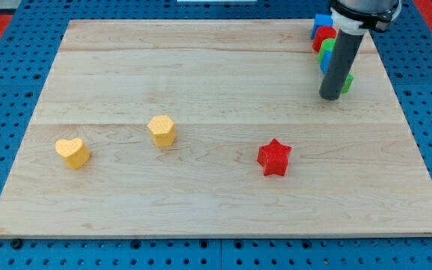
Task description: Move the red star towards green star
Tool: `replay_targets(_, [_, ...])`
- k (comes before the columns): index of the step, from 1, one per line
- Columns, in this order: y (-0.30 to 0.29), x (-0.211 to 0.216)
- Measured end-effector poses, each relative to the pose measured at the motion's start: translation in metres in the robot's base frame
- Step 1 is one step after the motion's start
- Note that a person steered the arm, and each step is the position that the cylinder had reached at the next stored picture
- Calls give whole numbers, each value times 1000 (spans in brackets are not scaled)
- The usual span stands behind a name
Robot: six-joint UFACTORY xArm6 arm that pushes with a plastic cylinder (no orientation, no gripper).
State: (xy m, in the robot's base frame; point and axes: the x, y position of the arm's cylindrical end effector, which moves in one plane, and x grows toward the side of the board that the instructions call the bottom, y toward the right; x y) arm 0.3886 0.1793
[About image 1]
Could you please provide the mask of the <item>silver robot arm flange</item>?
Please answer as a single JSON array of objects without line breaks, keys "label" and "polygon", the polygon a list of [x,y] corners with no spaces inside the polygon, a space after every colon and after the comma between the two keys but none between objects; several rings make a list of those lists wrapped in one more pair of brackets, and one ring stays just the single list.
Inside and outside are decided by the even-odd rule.
[{"label": "silver robot arm flange", "polygon": [[331,0],[329,10],[337,27],[348,35],[386,32],[401,13],[401,0]]}]

